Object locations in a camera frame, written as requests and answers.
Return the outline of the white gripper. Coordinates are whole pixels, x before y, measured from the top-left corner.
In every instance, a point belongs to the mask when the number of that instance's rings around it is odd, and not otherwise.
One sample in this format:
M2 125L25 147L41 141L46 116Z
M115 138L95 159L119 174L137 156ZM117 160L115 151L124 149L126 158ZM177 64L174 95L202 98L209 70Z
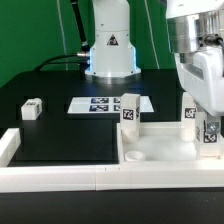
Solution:
M189 64L180 62L174 54L182 88L208 113L205 127L208 134L220 132L220 118L224 116L224 55L220 48L195 52Z

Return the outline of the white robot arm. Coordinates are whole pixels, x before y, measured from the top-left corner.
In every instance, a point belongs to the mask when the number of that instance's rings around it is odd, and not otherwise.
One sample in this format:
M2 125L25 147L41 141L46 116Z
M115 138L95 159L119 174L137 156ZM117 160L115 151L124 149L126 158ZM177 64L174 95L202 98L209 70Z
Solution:
M92 2L95 43L86 76L110 83L139 74L127 0ZM206 131L216 134L224 116L224 0L167 0L166 24L180 84L205 112Z

